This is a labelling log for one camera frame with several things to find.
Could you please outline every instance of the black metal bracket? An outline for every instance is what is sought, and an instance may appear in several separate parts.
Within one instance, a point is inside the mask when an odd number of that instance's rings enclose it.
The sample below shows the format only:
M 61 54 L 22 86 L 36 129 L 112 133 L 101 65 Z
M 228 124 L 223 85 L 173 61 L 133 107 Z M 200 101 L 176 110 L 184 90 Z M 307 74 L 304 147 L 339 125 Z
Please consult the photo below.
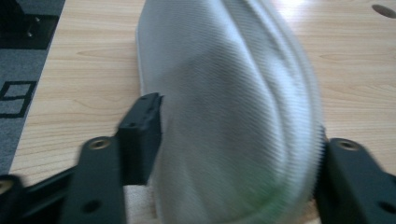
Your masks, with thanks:
M 325 152 L 316 193 L 322 223 L 396 223 L 395 176 L 356 142 L 334 138 Z
M 141 97 L 114 137 L 86 142 L 78 165 L 25 188 L 0 176 L 0 223 L 125 223 L 124 185 L 146 185 L 161 143 L 162 97 Z M 323 224 L 396 223 L 396 177 L 346 139 L 324 144 L 315 198 Z
M 58 16 L 25 14 L 16 0 L 0 1 L 0 49 L 47 49 Z

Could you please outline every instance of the wooden table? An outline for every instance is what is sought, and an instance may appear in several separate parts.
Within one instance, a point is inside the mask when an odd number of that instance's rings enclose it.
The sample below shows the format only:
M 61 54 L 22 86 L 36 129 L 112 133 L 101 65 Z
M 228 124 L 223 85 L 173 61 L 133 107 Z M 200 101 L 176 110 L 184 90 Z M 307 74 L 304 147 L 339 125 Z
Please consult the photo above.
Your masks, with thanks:
M 396 19 L 372 9 L 396 2 L 273 2 L 316 70 L 327 135 L 366 145 L 396 175 Z M 12 174 L 38 182 L 75 164 L 86 140 L 115 132 L 139 96 L 134 30 L 143 3 L 65 2 Z M 155 222 L 150 191 L 128 194 L 142 199 L 129 204 L 134 223 Z

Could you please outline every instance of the screw hole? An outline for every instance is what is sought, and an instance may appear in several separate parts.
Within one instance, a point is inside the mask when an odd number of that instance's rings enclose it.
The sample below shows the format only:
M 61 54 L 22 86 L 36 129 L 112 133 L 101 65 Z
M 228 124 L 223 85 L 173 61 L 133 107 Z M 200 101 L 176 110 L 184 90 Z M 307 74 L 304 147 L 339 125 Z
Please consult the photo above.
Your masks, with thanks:
M 380 202 L 379 206 L 388 213 L 396 214 L 396 207 L 391 203 Z
M 89 213 L 93 213 L 96 210 L 98 210 L 101 205 L 102 204 L 99 201 L 92 200 L 92 201 L 90 201 L 88 203 L 85 203 L 82 206 L 81 210 L 82 210 L 83 213 L 89 214 Z
M 382 16 L 385 16 L 385 17 L 388 17 L 391 19 L 396 19 L 396 12 L 388 7 L 384 7 L 381 5 L 373 5 L 372 8 L 374 11 L 376 11 L 377 13 L 379 13 Z
M 0 180 L 0 195 L 12 189 L 14 182 L 11 180 Z
M 338 146 L 349 151 L 357 151 L 359 150 L 358 146 L 355 143 L 348 141 L 339 141 Z
M 110 146 L 110 141 L 107 139 L 95 140 L 90 143 L 90 149 L 102 149 Z

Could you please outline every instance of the gray carpet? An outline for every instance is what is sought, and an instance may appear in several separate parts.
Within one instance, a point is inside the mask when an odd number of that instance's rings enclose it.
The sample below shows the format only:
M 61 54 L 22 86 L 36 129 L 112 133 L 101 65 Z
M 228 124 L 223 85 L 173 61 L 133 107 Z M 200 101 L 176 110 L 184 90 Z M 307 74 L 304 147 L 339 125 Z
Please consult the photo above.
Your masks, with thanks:
M 27 14 L 61 15 L 64 0 L 18 0 Z M 0 49 L 0 175 L 8 174 L 49 49 Z

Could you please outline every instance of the white mesh fabric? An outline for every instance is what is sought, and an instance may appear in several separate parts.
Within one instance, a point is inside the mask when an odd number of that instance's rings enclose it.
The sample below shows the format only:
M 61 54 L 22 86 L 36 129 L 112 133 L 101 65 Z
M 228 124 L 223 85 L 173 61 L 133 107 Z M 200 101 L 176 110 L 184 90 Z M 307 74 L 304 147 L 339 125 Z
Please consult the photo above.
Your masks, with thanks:
M 164 95 L 163 223 L 291 223 L 315 183 L 317 82 L 268 1 L 148 0 L 142 93 Z

